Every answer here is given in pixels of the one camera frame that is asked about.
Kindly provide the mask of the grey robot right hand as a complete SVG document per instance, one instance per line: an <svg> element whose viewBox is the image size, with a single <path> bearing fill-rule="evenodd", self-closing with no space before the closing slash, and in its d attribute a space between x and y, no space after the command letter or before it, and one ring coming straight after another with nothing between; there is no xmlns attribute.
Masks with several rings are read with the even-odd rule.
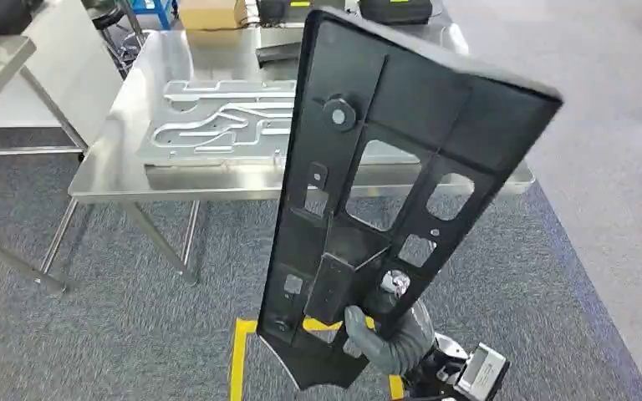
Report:
<svg viewBox="0 0 642 401"><path fill-rule="evenodd" d="M360 307L344 310L344 325L350 342L383 374L403 375L415 368L436 339L430 314L421 299L399 320L389 339L367 327Z"/></svg>

